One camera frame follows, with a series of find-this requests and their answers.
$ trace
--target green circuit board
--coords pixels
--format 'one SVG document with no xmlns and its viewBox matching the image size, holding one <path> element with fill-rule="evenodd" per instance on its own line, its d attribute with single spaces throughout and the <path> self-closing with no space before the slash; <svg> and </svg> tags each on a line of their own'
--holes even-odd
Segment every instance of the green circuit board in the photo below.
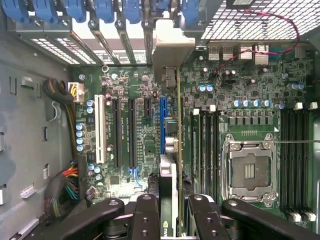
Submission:
<svg viewBox="0 0 320 240">
<path fill-rule="evenodd" d="M 233 70 L 232 78 L 212 76 L 218 67 L 218 62 L 192 63 L 180 69 L 181 80 L 181 109 L 182 109 L 182 159 L 183 170 L 194 181 L 197 193 L 209 194 L 221 199 L 220 172 L 214 172 L 211 165 L 206 167 L 209 160 L 216 161 L 216 169 L 221 162 L 221 147 L 226 134 L 232 134 L 239 141 L 262 141 L 266 134 L 272 134 L 275 140 L 281 139 L 281 114 L 276 108 L 278 104 L 312 101 L 307 77 L 313 72 L 312 57 L 281 60 L 270 58 L 267 73 L 260 74 L 261 69 L 247 63 L 235 62 L 221 69 L 221 72 Z M 85 124 L 85 149 L 79 154 L 86 156 L 87 162 L 95 163 L 96 131 L 92 114 L 87 113 L 87 100 L 94 100 L 95 95 L 110 95 L 120 103 L 121 112 L 121 166 L 115 167 L 114 154 L 107 152 L 106 159 L 101 166 L 101 178 L 95 175 L 88 178 L 88 186 L 94 186 L 97 191 L 94 203 L 108 197 L 129 199 L 134 194 L 147 192 L 148 176 L 159 172 L 160 154 L 160 97 L 168 99 L 170 111 L 168 116 L 176 117 L 177 99 L 174 95 L 162 94 L 162 89 L 156 84 L 152 67 L 111 67 L 108 73 L 103 73 L 100 67 L 73 68 L 74 82 L 79 82 L 79 75 L 85 75 L 84 104 L 76 104 L 77 122 Z M 303 83 L 303 89 L 290 89 L 293 82 Z M 213 87 L 212 91 L 200 90 L 200 86 Z M 137 167 L 139 168 L 138 182 L 130 171 L 130 140 L 129 140 L 129 100 L 136 103 L 136 146 Z M 145 99 L 150 99 L 151 116 L 145 116 Z M 235 107 L 234 102 L 248 100 L 266 101 L 267 107 Z M 207 113 L 210 106 L 215 105 L 216 116 Z M 199 114 L 193 115 L 194 109 Z M 113 107 L 105 107 L 106 145 L 115 146 L 115 122 Z M 277 164 L 277 179 L 280 176 L 280 151 L 274 164 Z M 210 181 L 202 186 L 201 171 L 210 169 Z M 311 170 L 309 171 L 309 186 L 311 184 Z M 280 183 L 277 183 L 280 194 Z M 266 207 L 263 203 L 254 203 L 257 207 L 266 209 L 278 216 L 285 217 L 280 211 L 279 201 Z M 306 221 L 299 223 L 303 227 L 310 227 Z"/>
</svg>

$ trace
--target perforated metal mesh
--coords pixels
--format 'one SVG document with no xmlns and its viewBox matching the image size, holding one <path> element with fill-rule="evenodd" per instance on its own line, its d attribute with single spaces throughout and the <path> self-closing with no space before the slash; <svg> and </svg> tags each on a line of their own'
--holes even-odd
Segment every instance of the perforated metal mesh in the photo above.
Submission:
<svg viewBox="0 0 320 240">
<path fill-rule="evenodd" d="M 319 0 L 256 0 L 250 10 L 282 15 L 293 20 L 300 35 L 320 26 Z M 226 9 L 226 0 L 206 28 L 202 39 L 292 40 L 296 32 L 286 21 Z"/>
<path fill-rule="evenodd" d="M 79 48 L 74 42 L 68 38 L 57 38 L 59 43 L 61 43 L 66 49 L 84 61 L 86 64 L 96 64 L 96 62 L 88 56 L 81 48 Z"/>
<path fill-rule="evenodd" d="M 68 64 L 80 64 L 77 60 L 74 60 L 71 56 L 59 49 L 57 46 L 53 45 L 45 38 L 32 38 L 31 41 L 46 49 L 50 53 L 56 55 L 57 57 L 61 58 L 62 60 L 66 61 Z"/>
</svg>

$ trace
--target motherboard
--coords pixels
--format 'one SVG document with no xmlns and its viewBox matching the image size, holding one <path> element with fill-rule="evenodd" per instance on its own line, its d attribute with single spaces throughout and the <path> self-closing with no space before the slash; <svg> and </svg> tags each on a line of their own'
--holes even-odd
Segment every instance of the motherboard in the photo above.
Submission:
<svg viewBox="0 0 320 240">
<path fill-rule="evenodd" d="M 183 65 L 180 94 L 157 84 L 152 67 L 72 69 L 83 92 L 76 102 L 77 150 L 86 157 L 93 203 L 148 192 L 160 154 L 175 152 L 170 136 L 181 111 L 182 170 L 195 193 L 217 203 L 242 199 L 311 227 L 308 140 L 318 108 L 309 83 L 312 56 L 272 56 L 268 65 L 234 61 L 217 74 L 219 65 Z"/>
</svg>

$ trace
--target white pci slot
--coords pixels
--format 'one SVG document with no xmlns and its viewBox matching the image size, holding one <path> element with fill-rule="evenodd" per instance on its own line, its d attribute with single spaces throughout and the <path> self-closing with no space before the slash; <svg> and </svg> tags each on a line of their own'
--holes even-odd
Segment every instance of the white pci slot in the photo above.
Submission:
<svg viewBox="0 0 320 240">
<path fill-rule="evenodd" d="M 106 159 L 106 115 L 105 96 L 94 95 L 95 116 L 95 154 L 96 163 L 103 164 Z"/>
</svg>

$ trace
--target cpu socket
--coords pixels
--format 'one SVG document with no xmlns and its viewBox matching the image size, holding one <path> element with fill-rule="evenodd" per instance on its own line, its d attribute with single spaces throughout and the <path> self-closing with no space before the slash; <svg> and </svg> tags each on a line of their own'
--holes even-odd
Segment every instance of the cpu socket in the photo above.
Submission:
<svg viewBox="0 0 320 240">
<path fill-rule="evenodd" d="M 227 134 L 221 154 L 222 197 L 224 192 L 225 198 L 270 208 L 278 196 L 276 153 L 271 133 L 257 141 L 236 141 Z"/>
</svg>

